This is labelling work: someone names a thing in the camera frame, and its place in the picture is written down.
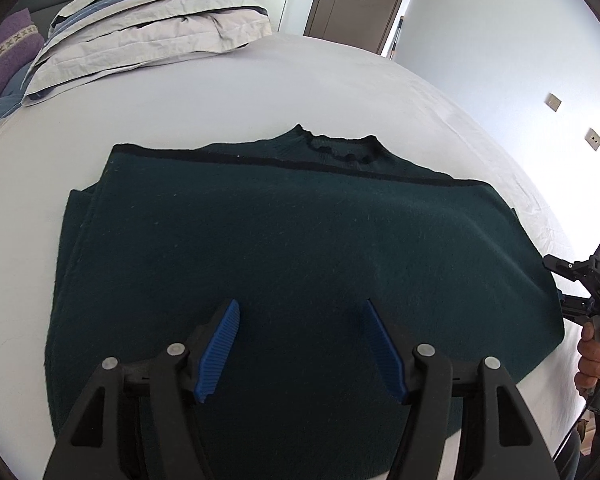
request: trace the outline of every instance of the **light switch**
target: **light switch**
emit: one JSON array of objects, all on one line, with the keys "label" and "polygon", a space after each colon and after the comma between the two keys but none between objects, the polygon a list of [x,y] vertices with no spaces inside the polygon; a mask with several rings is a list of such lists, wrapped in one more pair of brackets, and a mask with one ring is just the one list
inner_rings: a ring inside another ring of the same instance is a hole
[{"label": "light switch", "polygon": [[600,136],[590,128],[584,138],[595,151],[600,147]]},{"label": "light switch", "polygon": [[562,101],[560,101],[560,99],[558,99],[555,95],[549,94],[544,100],[544,103],[551,108],[551,110],[557,112],[558,108],[562,104]]}]

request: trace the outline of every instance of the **brown door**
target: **brown door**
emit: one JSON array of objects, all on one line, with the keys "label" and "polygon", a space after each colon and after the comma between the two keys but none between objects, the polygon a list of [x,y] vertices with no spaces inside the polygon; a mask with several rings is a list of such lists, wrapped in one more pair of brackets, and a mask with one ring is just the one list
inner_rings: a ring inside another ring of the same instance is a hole
[{"label": "brown door", "polygon": [[380,52],[401,0],[314,0],[308,36]]}]

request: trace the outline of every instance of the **bed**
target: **bed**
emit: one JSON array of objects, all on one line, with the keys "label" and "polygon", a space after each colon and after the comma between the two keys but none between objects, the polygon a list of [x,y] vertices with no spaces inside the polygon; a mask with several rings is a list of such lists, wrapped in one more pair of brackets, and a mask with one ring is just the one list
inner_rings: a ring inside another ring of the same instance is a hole
[{"label": "bed", "polygon": [[[96,182],[117,143],[193,149],[297,123],[330,137],[373,134],[415,164],[488,182],[541,254],[573,258],[538,190],[480,126],[413,73],[352,47],[275,34],[20,108],[0,122],[0,454],[17,478],[41,478],[54,444],[43,355],[70,190]],[[519,384],[552,453],[583,407],[573,387],[579,327],[565,324],[563,343]],[[448,440],[441,479],[453,477],[458,442]]]}]

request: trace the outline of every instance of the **blue gripper pad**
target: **blue gripper pad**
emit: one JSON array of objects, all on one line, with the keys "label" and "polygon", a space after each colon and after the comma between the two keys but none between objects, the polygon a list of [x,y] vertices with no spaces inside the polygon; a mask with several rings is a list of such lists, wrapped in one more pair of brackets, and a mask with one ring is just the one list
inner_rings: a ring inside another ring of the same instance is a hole
[{"label": "blue gripper pad", "polygon": [[363,323],[366,341],[376,359],[384,386],[398,402],[402,403],[409,393],[404,384],[404,365],[370,301],[366,302],[363,310]]},{"label": "blue gripper pad", "polygon": [[239,326],[240,306],[237,301],[232,300],[200,358],[198,383],[193,391],[196,402],[204,403],[206,396],[216,390],[216,384],[220,379],[231,346],[234,344]]}]

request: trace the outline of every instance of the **metal pin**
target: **metal pin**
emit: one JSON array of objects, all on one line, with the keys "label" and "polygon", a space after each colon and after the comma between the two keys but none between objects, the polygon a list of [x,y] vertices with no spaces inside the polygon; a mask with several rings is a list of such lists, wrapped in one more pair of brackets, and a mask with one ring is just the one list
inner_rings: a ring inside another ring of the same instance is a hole
[{"label": "metal pin", "polygon": [[436,353],[436,349],[427,343],[422,343],[421,345],[418,345],[418,348],[416,348],[416,350],[418,354],[420,354],[423,357],[431,357],[433,354]]},{"label": "metal pin", "polygon": [[184,345],[182,343],[173,343],[167,348],[167,354],[169,355],[182,355],[183,353]]},{"label": "metal pin", "polygon": [[491,368],[491,370],[497,370],[498,368],[500,368],[500,361],[495,357],[487,357],[484,360],[484,365],[487,368]]},{"label": "metal pin", "polygon": [[102,362],[102,367],[105,370],[113,370],[113,368],[115,368],[116,366],[118,366],[118,360],[115,357],[107,357]]}]

